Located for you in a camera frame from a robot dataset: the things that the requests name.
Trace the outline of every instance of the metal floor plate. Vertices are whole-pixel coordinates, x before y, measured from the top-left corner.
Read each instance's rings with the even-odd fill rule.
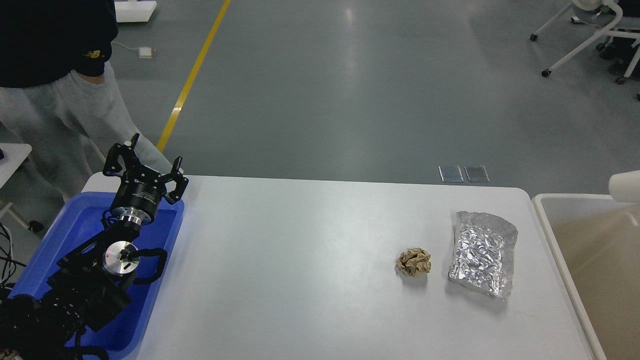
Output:
[[[471,183],[489,183],[491,181],[484,165],[465,167],[465,172]]]
[[[462,171],[460,171],[459,166],[438,166],[440,169],[440,178],[442,178],[443,183],[462,183],[464,179],[462,178]]]

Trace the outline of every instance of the logo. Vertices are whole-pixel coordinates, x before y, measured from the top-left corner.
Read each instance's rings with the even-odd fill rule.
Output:
[[[100,56],[100,50],[94,50],[94,51],[87,51],[86,53],[82,54],[85,58],[91,58],[91,59],[97,59],[103,56]]]

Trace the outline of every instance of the yellow floor line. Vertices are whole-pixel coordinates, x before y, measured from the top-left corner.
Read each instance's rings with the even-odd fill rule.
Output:
[[[198,55],[196,62],[193,64],[193,68],[191,68],[191,73],[189,74],[187,81],[184,83],[184,86],[182,87],[182,92],[180,93],[180,96],[178,96],[178,101],[175,102],[175,106],[171,111],[171,116],[169,116],[169,121],[166,122],[162,135],[160,135],[160,140],[158,140],[158,144],[156,145],[156,147],[160,151],[164,151],[164,147],[166,147],[166,143],[169,141],[169,137],[173,132],[173,127],[175,126],[175,123],[178,121],[178,116],[180,116],[180,112],[182,111],[182,106],[184,105],[184,101],[187,99],[187,96],[189,95],[189,91],[191,91],[191,86],[193,85],[193,82],[196,79],[196,76],[198,75],[198,71],[200,71],[200,66],[204,61],[205,56],[207,56],[207,51],[209,51],[211,42],[213,42],[213,38],[216,36],[216,32],[220,27],[222,18],[225,17],[225,13],[227,12],[229,3],[231,3],[231,0],[225,0],[225,2],[222,4],[222,8],[218,13],[218,17],[216,18],[216,21],[213,23],[213,26],[211,27],[209,35],[207,35],[207,40],[205,40],[204,44],[202,45],[202,48],[200,49],[200,54]]]

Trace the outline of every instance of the black sweatshirt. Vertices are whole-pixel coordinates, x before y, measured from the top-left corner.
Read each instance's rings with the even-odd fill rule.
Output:
[[[113,0],[0,0],[0,87],[102,75],[117,34]]]

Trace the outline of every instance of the office chair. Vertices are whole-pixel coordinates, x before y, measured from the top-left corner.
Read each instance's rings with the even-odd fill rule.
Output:
[[[601,7],[608,6],[611,10],[613,10],[616,14],[613,15],[611,13],[602,13],[599,12]],[[565,6],[559,13],[553,16],[549,21],[547,21],[542,27],[529,37],[529,40],[536,41],[538,39],[538,35],[554,20],[562,16],[562,14],[566,13],[569,9],[572,9],[575,15],[585,24],[593,26],[596,28],[593,36],[588,38],[585,42],[578,45],[572,52],[568,53],[558,60],[557,63],[551,65],[548,69],[542,71],[542,76],[546,78],[551,75],[553,70],[556,70],[562,64],[567,62],[569,59],[573,58],[577,53],[581,52],[585,47],[591,45],[593,42],[598,40],[599,38],[606,36],[604,42],[600,42],[596,45],[596,50],[602,51],[607,43],[611,40],[612,37],[623,37],[623,38],[633,38],[636,40],[640,40],[640,33],[629,33],[627,31],[617,31],[617,30],[640,30],[640,17],[625,17],[622,14],[622,9],[618,4],[614,3],[613,0],[572,0],[567,6]],[[624,84],[624,82],[631,76],[636,64],[638,63],[638,59],[640,59],[640,47],[636,51],[631,63],[627,67],[627,71],[623,76],[620,76],[616,79],[616,83]]]

